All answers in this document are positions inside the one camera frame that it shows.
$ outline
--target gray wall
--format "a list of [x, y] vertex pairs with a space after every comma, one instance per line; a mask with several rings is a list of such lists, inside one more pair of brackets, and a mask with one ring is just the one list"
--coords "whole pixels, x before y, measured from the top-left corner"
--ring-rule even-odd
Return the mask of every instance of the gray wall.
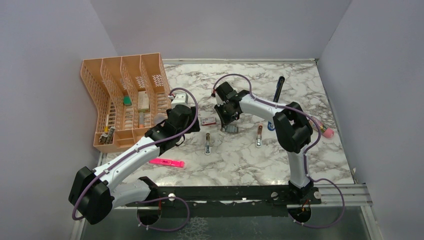
[[424, 230], [424, 1], [353, 0], [318, 62], [385, 240]]
[[69, 239], [75, 173], [95, 165], [82, 59], [116, 51], [88, 0], [0, 3], [0, 239]]
[[91, 0], [119, 55], [319, 58], [351, 0]]

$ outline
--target orange plastic basket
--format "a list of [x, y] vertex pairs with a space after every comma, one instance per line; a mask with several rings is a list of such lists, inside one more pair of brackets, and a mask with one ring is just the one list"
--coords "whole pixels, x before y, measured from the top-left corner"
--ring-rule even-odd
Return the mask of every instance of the orange plastic basket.
[[[97, 108], [94, 147], [102, 153], [122, 152], [133, 146], [152, 127], [156, 115], [167, 116], [171, 108], [167, 75], [160, 53], [86, 59], [81, 78]], [[146, 91], [150, 112], [139, 128], [138, 92]], [[124, 96], [131, 106], [124, 105]], [[105, 127], [115, 127], [110, 144], [99, 142]]]

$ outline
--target black metal base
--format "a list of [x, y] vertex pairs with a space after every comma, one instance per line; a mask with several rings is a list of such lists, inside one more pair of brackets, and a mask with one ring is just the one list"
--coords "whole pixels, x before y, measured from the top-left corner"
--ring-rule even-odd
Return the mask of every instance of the black metal base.
[[[141, 177], [150, 187], [146, 200], [168, 197], [169, 194], [184, 199], [190, 208], [191, 217], [254, 217], [273, 216], [288, 217], [287, 205], [302, 205], [307, 200], [312, 204], [320, 204], [314, 197], [317, 187], [310, 185], [293, 189], [293, 185], [264, 186], [157, 186], [148, 177]], [[149, 204], [131, 203], [128, 207], [159, 206], [159, 202]], [[161, 211], [139, 210], [143, 216], [159, 215], [161, 218], [185, 218], [186, 206], [179, 200], [163, 200]]]

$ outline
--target pink highlighter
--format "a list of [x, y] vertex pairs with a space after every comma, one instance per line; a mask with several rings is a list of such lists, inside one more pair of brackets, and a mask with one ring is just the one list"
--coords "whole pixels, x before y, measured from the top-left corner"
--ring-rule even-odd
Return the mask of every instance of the pink highlighter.
[[170, 167], [176, 167], [176, 168], [184, 167], [184, 161], [174, 161], [171, 159], [164, 159], [164, 158], [155, 158], [148, 162], [150, 164], [164, 165], [164, 166], [170, 166]]
[[[318, 120], [316, 117], [312, 117], [315, 121], [316, 121], [316, 123], [319, 125], [319, 130], [321, 131], [321, 133], [322, 133], [322, 135], [324, 136], [324, 137], [326, 137], [326, 138], [328, 138], [328, 139], [331, 139], [333, 136], [334, 136], [334, 131], [331, 129], [331, 128], [329, 128], [328, 126], [326, 126], [324, 123], [322, 123], [320, 120]], [[311, 121], [311, 120], [309, 120], [309, 123], [310, 123], [310, 125], [312, 126], [312, 128], [315, 130], [315, 131], [318, 131], [318, 128], [317, 128], [317, 126], [315, 126], [315, 124]]]

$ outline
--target white marble surface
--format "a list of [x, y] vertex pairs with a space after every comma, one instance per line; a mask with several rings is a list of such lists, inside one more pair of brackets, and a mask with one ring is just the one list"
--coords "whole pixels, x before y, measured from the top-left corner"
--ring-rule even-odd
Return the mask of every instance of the white marble surface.
[[[182, 87], [191, 91], [199, 103], [199, 117], [215, 117], [216, 125], [201, 126], [200, 132], [186, 134], [180, 147], [165, 152], [161, 158], [185, 161], [184, 168], [147, 163], [124, 180], [132, 182], [147, 176], [159, 186], [229, 186], [229, 185], [280, 185], [290, 178], [289, 162], [285, 150], [279, 145], [275, 131], [267, 129], [267, 122], [249, 114], [238, 120], [239, 133], [220, 130], [219, 117], [211, 97], [214, 82], [228, 73], [247, 76], [252, 81], [252, 92], [272, 100], [277, 80], [283, 75], [280, 103], [298, 102], [303, 111], [323, 120], [335, 134], [332, 139], [321, 138], [309, 150], [309, 171], [314, 179], [328, 178], [338, 184], [352, 184], [342, 144], [337, 133], [333, 114], [325, 95], [317, 67], [314, 63], [284, 64], [168, 64], [166, 75], [171, 88]], [[226, 79], [237, 91], [249, 90], [240, 77]], [[261, 148], [255, 147], [256, 130], [262, 123]], [[205, 135], [212, 141], [210, 155], [204, 154]], [[314, 132], [312, 141], [317, 138]], [[109, 153], [103, 163], [115, 158]]]

